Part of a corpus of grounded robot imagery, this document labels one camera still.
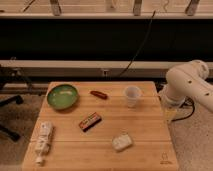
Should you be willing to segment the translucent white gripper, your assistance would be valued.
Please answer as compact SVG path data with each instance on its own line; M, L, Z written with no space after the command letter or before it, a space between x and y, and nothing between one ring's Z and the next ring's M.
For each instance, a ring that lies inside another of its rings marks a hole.
M181 117L181 111L179 108L165 107L163 111L165 119L168 123L171 123L173 120Z

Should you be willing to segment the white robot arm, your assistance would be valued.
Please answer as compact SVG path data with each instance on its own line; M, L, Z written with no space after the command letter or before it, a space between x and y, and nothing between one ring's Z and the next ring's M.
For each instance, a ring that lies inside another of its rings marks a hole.
M166 73L167 84L159 92L165 119L177 119L177 110L187 97L213 112L213 85L206 82L208 65L193 60L170 68Z

